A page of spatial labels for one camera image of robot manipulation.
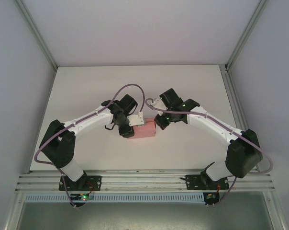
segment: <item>pink block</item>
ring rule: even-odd
[[[135,135],[129,139],[155,137],[156,124],[154,118],[145,119],[144,126],[133,126]]]

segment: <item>white table surface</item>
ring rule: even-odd
[[[123,85],[139,84],[146,97],[157,97],[173,88],[184,100],[191,98],[209,113],[235,127],[229,100],[218,65],[113,66],[58,68],[36,150],[50,124],[73,120],[111,99]],[[138,88],[126,93],[142,103]],[[144,116],[157,113],[145,106]],[[225,159],[226,150],[214,138],[183,122],[164,131],[156,127],[156,137],[124,139],[118,129],[99,127],[82,136],[75,146],[75,160],[84,170],[201,169]],[[48,160],[40,153],[38,159]],[[31,170],[54,170],[53,166],[32,162]]]

